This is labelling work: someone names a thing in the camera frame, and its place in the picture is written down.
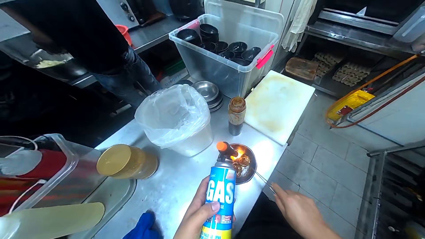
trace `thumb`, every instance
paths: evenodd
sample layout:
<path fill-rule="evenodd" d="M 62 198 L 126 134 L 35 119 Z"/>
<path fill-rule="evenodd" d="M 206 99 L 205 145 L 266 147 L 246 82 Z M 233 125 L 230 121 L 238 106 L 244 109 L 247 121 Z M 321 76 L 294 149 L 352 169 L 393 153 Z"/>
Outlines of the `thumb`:
<path fill-rule="evenodd" d="M 204 204 L 201 208 L 199 208 L 192 216 L 190 217 L 190 225 L 200 226 L 202 225 L 208 218 L 212 217 L 214 214 L 218 212 L 220 209 L 219 202 L 210 202 Z"/>

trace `hanging cloth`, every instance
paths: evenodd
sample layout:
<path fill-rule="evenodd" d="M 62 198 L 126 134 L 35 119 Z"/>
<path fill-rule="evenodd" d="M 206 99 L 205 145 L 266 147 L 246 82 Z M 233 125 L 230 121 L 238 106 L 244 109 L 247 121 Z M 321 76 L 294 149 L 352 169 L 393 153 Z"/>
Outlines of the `hanging cloth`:
<path fill-rule="evenodd" d="M 297 42 L 300 42 L 303 37 L 303 32 L 306 29 L 309 18 L 313 14 L 316 2 L 317 0 L 301 0 L 291 27 L 282 41 L 282 47 L 285 51 L 295 52 L 297 49 Z"/>

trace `white cable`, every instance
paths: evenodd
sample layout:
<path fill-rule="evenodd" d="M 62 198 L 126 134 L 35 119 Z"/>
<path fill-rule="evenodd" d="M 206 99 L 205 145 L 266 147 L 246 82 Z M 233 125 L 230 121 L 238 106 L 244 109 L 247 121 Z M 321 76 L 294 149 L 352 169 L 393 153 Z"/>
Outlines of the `white cable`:
<path fill-rule="evenodd" d="M 34 140 L 32 140 L 32 139 L 29 139 L 29 138 L 25 138 L 25 137 L 22 137 L 22 136 L 0 136 L 0 138 L 20 138 L 20 139 L 26 139 L 26 140 L 30 141 L 34 145 L 34 150 L 37 150 L 38 149 L 38 145 L 36 144 L 36 142 Z"/>
<path fill-rule="evenodd" d="M 12 204 L 12 206 L 10 207 L 10 209 L 9 209 L 9 213 L 8 214 L 11 214 L 12 213 L 12 211 L 13 211 L 13 209 L 15 209 L 15 206 L 16 206 L 16 204 L 18 204 L 18 202 L 19 202 L 19 200 L 21 200 L 21 198 L 27 193 L 27 192 L 29 192 L 33 187 L 35 187 L 35 185 L 37 185 L 37 184 L 45 184 L 45 183 L 47 183 L 47 181 L 46 180 L 44 180 L 44 179 L 40 179 L 40 180 L 38 180 L 34 185 L 32 185 L 31 187 L 29 187 L 25 192 L 23 192 L 22 194 L 21 194 L 21 196 L 19 196 L 16 200 L 15 200 L 15 202 L 13 202 L 13 204 Z"/>

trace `metal tongs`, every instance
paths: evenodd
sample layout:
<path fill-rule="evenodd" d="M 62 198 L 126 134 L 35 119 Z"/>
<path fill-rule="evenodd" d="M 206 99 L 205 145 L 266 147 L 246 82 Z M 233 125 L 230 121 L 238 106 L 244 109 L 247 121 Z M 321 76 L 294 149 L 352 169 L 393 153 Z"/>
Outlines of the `metal tongs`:
<path fill-rule="evenodd" d="M 270 188 L 270 190 L 272 190 L 273 191 L 273 193 L 274 194 L 276 194 L 276 192 L 275 192 L 275 190 L 273 189 L 273 187 L 272 187 L 272 185 L 271 184 L 269 184 L 268 182 L 267 182 L 267 180 L 265 179 L 265 178 L 263 178 L 263 176 L 261 176 L 259 173 L 257 173 L 257 171 L 255 171 L 255 173 L 261 178 L 261 180 L 263 181 L 263 182 L 265 182 L 266 183 L 266 185 Z"/>

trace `tiled floor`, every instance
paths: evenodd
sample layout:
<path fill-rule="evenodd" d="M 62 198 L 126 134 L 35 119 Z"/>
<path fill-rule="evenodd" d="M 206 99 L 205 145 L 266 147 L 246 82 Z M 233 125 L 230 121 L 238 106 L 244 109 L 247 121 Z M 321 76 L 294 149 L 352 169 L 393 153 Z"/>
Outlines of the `tiled floor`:
<path fill-rule="evenodd" d="M 353 239 L 369 157 L 365 149 L 329 130 L 324 112 L 334 100 L 316 94 L 269 182 L 313 198 L 329 226 L 341 237 Z M 269 188 L 263 191 L 274 199 Z"/>

